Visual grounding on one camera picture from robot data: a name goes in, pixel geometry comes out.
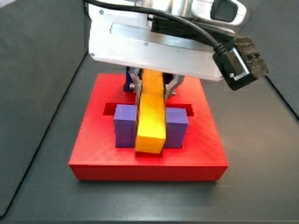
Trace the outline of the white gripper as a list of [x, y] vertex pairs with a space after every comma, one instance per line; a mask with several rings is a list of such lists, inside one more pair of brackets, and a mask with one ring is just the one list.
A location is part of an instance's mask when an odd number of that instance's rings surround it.
[[221, 80], [212, 48], [193, 40], [150, 32], [146, 14], [109, 10], [90, 4], [87, 15], [87, 53], [95, 61], [132, 67], [128, 74], [134, 105], [141, 93], [138, 68], [168, 73], [162, 77], [164, 99], [173, 95], [184, 75], [209, 81]]

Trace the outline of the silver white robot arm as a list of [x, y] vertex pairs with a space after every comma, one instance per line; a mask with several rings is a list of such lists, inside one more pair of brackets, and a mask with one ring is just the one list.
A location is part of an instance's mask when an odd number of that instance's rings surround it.
[[224, 73], [214, 57], [224, 45], [192, 20], [225, 31], [225, 25], [240, 25], [246, 13], [237, 0], [228, 0], [230, 17], [214, 18], [218, 0], [83, 0], [90, 19], [87, 53], [93, 60], [128, 67], [128, 87], [140, 93], [144, 70], [172, 74], [164, 94], [189, 75], [220, 81]]

